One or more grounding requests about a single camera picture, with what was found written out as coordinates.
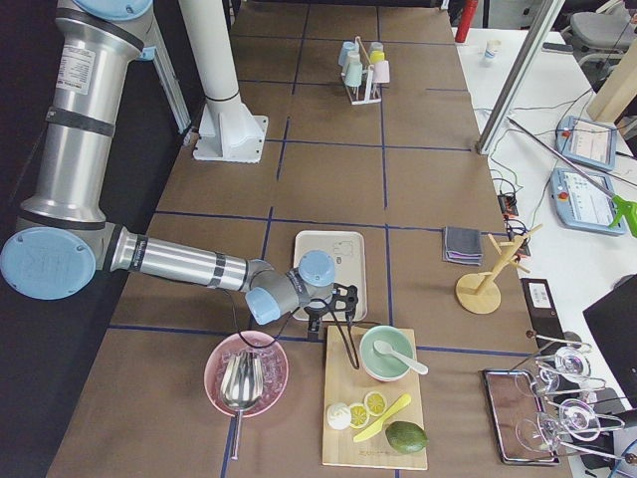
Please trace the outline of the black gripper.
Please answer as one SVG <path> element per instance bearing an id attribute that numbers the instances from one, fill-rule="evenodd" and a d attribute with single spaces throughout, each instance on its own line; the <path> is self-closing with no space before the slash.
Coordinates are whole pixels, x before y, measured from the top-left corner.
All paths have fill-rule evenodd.
<path id="1" fill-rule="evenodd" d="M 344 323 L 350 329 L 353 325 L 356 307 L 358 304 L 357 288 L 353 285 L 344 286 L 335 283 L 329 299 L 315 298 L 304 307 L 309 316 L 308 340 L 317 342 L 322 325 L 322 318 L 327 316 L 329 320 L 340 326 L 338 314 L 344 317 Z"/>

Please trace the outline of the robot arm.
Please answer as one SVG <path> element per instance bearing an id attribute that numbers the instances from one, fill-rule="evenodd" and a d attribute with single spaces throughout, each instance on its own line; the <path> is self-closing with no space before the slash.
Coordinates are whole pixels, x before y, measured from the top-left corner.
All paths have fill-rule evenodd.
<path id="1" fill-rule="evenodd" d="M 151 59 L 176 123 L 188 108 L 149 1 L 61 1 L 56 22 L 65 44 L 35 194 L 25 200 L 1 272 L 18 293 L 59 300 L 77 293 L 98 270 L 126 270 L 239 291 L 261 325 L 304 310 L 308 336 L 331 316 L 351 329 L 357 290 L 335 279 L 332 258 L 306 253 L 288 273 L 262 260 L 153 239 L 110 223 L 100 209 L 103 180 L 128 65 Z"/>

